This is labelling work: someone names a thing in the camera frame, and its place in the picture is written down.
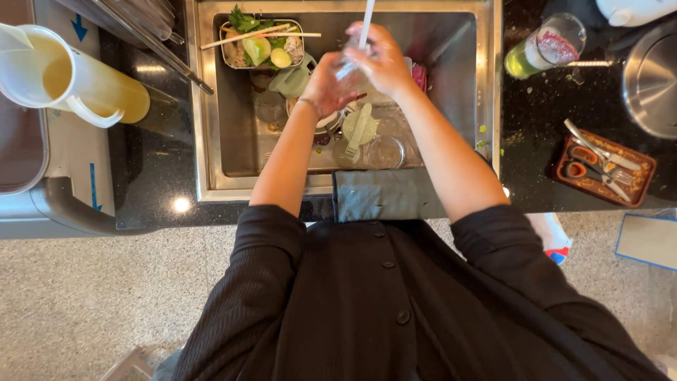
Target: wooden tray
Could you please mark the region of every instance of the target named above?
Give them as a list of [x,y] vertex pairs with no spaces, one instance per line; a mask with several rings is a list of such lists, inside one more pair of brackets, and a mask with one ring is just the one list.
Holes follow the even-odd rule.
[[616,184],[618,184],[618,186],[620,186],[620,188],[623,189],[623,191],[628,195],[630,202],[621,199],[621,197],[616,195],[613,190],[598,180],[591,178],[572,180],[566,177],[563,171],[564,166],[569,162],[569,160],[571,160],[569,155],[567,155],[567,151],[569,150],[570,146],[575,144],[571,134],[566,137],[562,157],[553,167],[554,179],[559,182],[563,182],[566,185],[572,186],[573,188],[576,188],[580,191],[588,193],[589,195],[609,201],[611,203],[626,207],[638,207],[641,205],[642,201],[644,200],[644,195],[647,193],[647,189],[651,183],[651,178],[653,177],[654,172],[656,172],[656,160],[637,151],[626,148],[618,143],[614,143],[606,138],[602,138],[601,136],[587,132],[584,129],[581,129],[580,131],[588,138],[589,141],[604,151],[609,153],[617,153],[618,155],[621,155],[622,157],[632,161],[633,163],[637,163],[642,167],[642,169],[639,171],[632,171],[628,168],[623,168],[620,165],[616,165],[621,171],[624,171],[635,177],[631,185],[625,185],[616,182]]

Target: glass with green liquid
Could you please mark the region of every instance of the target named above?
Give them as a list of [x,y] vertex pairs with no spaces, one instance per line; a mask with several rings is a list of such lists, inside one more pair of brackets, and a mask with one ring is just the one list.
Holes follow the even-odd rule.
[[514,78],[526,79],[578,61],[585,45],[586,29],[580,20],[568,13],[554,14],[508,52],[506,71]]

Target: person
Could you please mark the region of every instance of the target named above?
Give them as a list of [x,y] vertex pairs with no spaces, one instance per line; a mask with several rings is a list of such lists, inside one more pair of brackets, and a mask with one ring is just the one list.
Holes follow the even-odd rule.
[[375,58],[345,54],[407,117],[465,260],[419,220],[299,221],[315,125],[350,100],[327,73],[339,54],[326,54],[240,216],[230,267],[173,380],[667,380],[544,255],[386,29],[371,25],[368,37]]

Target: bracelet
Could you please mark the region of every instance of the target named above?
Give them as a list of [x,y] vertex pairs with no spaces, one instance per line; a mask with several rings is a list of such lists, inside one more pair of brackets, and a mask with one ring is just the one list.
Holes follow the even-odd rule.
[[310,107],[312,107],[313,110],[315,111],[315,114],[318,115],[318,120],[322,119],[322,109],[320,108],[320,106],[318,106],[318,104],[316,104],[315,102],[313,102],[312,100],[310,100],[308,98],[299,98],[299,100],[297,100],[297,104],[299,104],[301,102],[308,103],[310,105]]

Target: sleeve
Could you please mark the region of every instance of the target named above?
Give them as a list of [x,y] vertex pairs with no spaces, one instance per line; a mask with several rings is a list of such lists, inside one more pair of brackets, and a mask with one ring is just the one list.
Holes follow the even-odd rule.
[[280,207],[244,210],[230,266],[210,293],[172,380],[237,377],[249,353],[279,321],[304,234],[305,225]]
[[531,300],[621,374],[631,379],[666,379],[611,312],[568,284],[517,208],[500,205],[473,213],[453,224],[452,233],[455,246],[471,266]]

